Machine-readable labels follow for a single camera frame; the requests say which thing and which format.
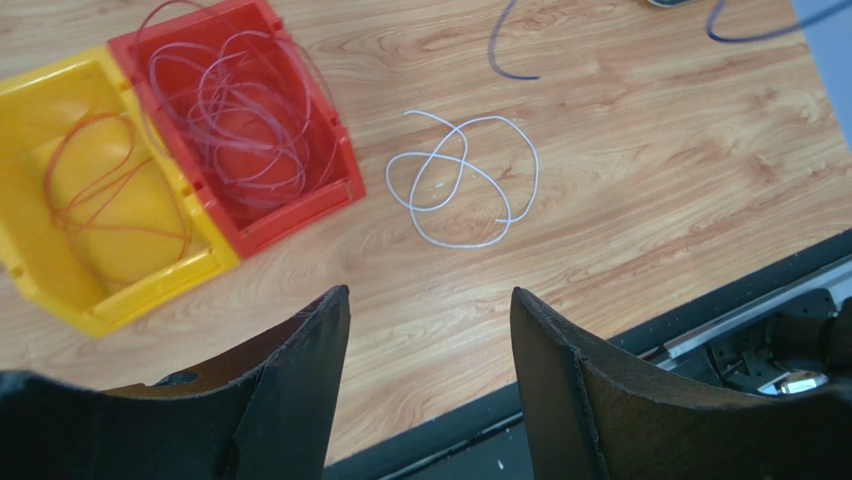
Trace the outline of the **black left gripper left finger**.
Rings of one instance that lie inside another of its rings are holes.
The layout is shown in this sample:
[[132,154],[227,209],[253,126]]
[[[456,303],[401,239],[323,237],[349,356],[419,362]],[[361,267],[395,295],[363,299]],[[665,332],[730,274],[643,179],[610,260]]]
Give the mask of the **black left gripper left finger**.
[[318,479],[350,330],[335,286],[289,319],[153,385],[96,391],[1,375],[5,479]]

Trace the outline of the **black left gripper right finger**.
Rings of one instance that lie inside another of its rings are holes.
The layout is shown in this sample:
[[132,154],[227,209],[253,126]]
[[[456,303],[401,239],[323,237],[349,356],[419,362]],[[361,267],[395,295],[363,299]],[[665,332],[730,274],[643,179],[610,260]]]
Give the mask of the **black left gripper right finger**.
[[851,391],[767,398],[658,368],[516,288],[511,343],[538,479],[847,479]]

